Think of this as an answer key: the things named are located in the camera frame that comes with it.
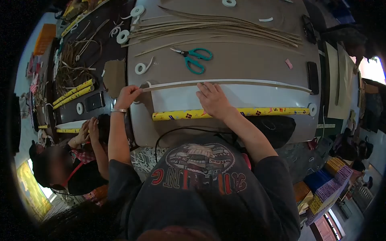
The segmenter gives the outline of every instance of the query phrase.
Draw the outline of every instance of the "yellow paper roll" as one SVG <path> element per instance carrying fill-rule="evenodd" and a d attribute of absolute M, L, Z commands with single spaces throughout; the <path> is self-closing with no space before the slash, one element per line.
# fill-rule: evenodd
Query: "yellow paper roll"
<path fill-rule="evenodd" d="M 288 108 L 288 107 L 270 107 L 270 108 L 237 108 L 243 116 L 263 116 L 263 115 L 308 115 L 309 108 Z M 181 110 L 156 112 L 152 115 L 153 121 L 178 120 L 178 119 L 202 119 L 212 118 L 204 110 Z"/>
<path fill-rule="evenodd" d="M 57 133 L 79 133 L 80 128 L 74 129 L 56 129 Z"/>
<path fill-rule="evenodd" d="M 72 100 L 74 100 L 74 99 L 76 99 L 76 98 L 78 98 L 78 97 L 80 97 L 80 96 L 82 96 L 84 94 L 87 94 L 88 92 L 91 92 L 93 90 L 94 90 L 94 86 L 93 85 L 91 85 L 91 86 L 89 86 L 87 88 L 81 89 L 80 91 L 76 92 L 75 94 L 72 94 L 70 97 L 67 97 L 66 99 L 60 101 L 57 105 L 54 106 L 53 109 L 54 110 L 58 109 L 62 105 L 67 104 L 68 102 L 70 102 L 70 101 L 72 101 Z"/>
<path fill-rule="evenodd" d="M 86 87 L 89 87 L 91 85 L 95 84 L 95 79 L 89 79 L 88 81 L 84 82 L 83 84 L 78 85 L 76 88 L 70 90 L 66 94 L 62 95 L 59 99 L 55 100 L 52 105 L 55 106 L 57 105 L 60 101 L 66 99 L 72 94 L 75 94 L 76 92 L 80 91 L 81 89 L 84 89 Z"/>

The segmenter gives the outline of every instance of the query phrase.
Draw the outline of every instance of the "dark gray t-shirt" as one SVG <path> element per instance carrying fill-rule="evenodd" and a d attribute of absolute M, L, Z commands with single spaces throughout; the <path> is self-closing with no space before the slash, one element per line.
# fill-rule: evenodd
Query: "dark gray t-shirt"
<path fill-rule="evenodd" d="M 110 200 L 128 196 L 141 184 L 131 166 L 116 160 L 110 161 L 109 173 Z M 169 149 L 127 215 L 129 240 L 174 225 L 201 230 L 217 240 L 298 240 L 300 236 L 286 162 L 267 157 L 252 172 L 241 153 L 218 137 Z"/>

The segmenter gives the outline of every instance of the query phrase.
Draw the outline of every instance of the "scissors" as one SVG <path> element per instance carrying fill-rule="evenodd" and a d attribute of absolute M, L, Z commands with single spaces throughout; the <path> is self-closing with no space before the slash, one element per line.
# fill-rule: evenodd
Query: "scissors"
<path fill-rule="evenodd" d="M 198 63 L 198 61 L 195 61 L 195 60 L 191 59 L 190 57 L 188 57 L 189 54 L 192 55 L 192 56 L 197 57 L 198 59 L 203 59 L 205 61 L 208 61 L 208 60 L 212 59 L 212 53 L 209 50 L 203 49 L 203 48 L 195 48 L 195 49 L 192 49 L 192 50 L 189 50 L 189 51 L 181 51 L 181 50 L 176 50 L 176 49 L 172 49 L 172 48 L 170 48 L 170 49 L 175 51 L 175 52 L 177 52 L 177 53 L 182 54 L 184 56 L 184 58 L 185 58 L 185 64 L 188 67 L 188 70 L 190 70 L 192 73 L 195 73 L 195 74 L 202 74 L 202 73 L 204 73 L 205 68 L 204 68 L 204 66 L 200 65 Z M 203 50 L 203 51 L 207 52 L 210 56 L 206 57 L 206 56 L 204 56 L 202 54 L 199 54 L 199 53 L 195 52 L 197 50 Z M 201 69 L 201 72 L 197 72 L 197 71 L 193 70 L 189 66 L 189 62 L 191 62 L 191 64 L 194 64 L 195 66 L 199 67 Z"/>

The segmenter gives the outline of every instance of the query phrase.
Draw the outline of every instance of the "poster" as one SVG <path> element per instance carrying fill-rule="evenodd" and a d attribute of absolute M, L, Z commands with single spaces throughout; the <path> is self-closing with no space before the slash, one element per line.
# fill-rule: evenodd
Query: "poster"
<path fill-rule="evenodd" d="M 27 162 L 23 162 L 17 169 L 17 179 L 21 190 L 20 197 L 28 205 L 26 209 L 32 210 L 32 215 L 37 220 L 42 220 L 51 209 L 52 204 L 37 184 Z"/>

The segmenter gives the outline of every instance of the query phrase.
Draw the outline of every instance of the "gray table surface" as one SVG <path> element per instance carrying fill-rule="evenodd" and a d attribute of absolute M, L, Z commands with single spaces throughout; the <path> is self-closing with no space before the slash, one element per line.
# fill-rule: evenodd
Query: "gray table surface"
<path fill-rule="evenodd" d="M 282 0 L 259 2 L 251 0 L 237 1 L 237 5 L 233 8 L 223 6 L 221 0 L 138 0 L 136 5 L 144 5 L 146 9 L 141 15 L 143 24 L 156 24 L 181 19 L 179 17 L 169 16 L 146 20 L 148 18 L 168 15 L 158 7 L 158 5 L 160 5 L 186 13 L 222 15 L 244 19 L 262 26 L 298 34 L 302 37 L 303 44 L 299 45 L 298 48 L 290 48 L 297 51 L 293 52 L 283 49 L 286 47 L 268 47 L 267 45 L 275 45 L 273 41 L 230 36 L 227 37 L 229 40 L 246 39 L 247 41 L 256 41 L 256 43 L 259 43 L 260 45 L 206 42 L 174 46 L 182 50 L 202 47 L 209 49 L 213 53 L 213 59 L 211 61 L 204 61 L 203 63 L 205 66 L 205 72 L 197 75 L 188 71 L 181 56 L 178 56 L 175 52 L 171 51 L 169 47 L 164 47 L 156 51 L 134 57 L 143 51 L 153 49 L 167 43 L 193 39 L 195 38 L 194 35 L 154 38 L 128 47 L 127 75 L 129 85 L 134 84 L 140 86 L 146 81 L 156 81 L 161 84 L 199 79 L 264 79 L 308 88 L 306 69 L 308 61 L 312 61 L 317 64 L 320 79 L 318 47 L 306 40 L 301 23 L 301 15 L 307 15 L 307 10 L 302 0 L 294 0 L 293 3 Z M 271 22 L 259 22 L 258 20 L 268 19 L 270 17 L 273 17 L 274 19 Z M 132 42 L 137 42 L 137 39 L 131 39 L 130 43 Z M 152 64 L 146 73 L 137 75 L 134 72 L 135 66 L 138 63 L 148 64 L 153 56 L 153 62 L 155 62 L 155 64 Z M 291 61 L 293 69 L 289 69 L 284 62 L 287 58 Z M 315 103 L 319 107 L 320 94 L 314 96 L 310 95 L 310 103 Z M 131 105 L 130 111 L 135 141 L 137 145 L 143 147 L 155 146 L 156 140 L 160 135 L 171 129 L 183 126 L 210 127 L 215 130 L 226 130 L 226 126 L 216 119 L 153 122 L 151 118 L 153 113 L 153 104 L 150 93 L 142 94 L 140 102 L 138 104 Z M 288 143 L 311 140 L 315 135 L 318 123 L 317 116 L 318 113 L 315 117 L 306 115 L 291 116 L 296 121 L 296 129 Z M 201 134 L 201 132 L 191 130 L 178 130 L 172 132 L 162 138 L 160 146 L 172 146 L 182 141 L 182 139 L 194 134 Z"/>

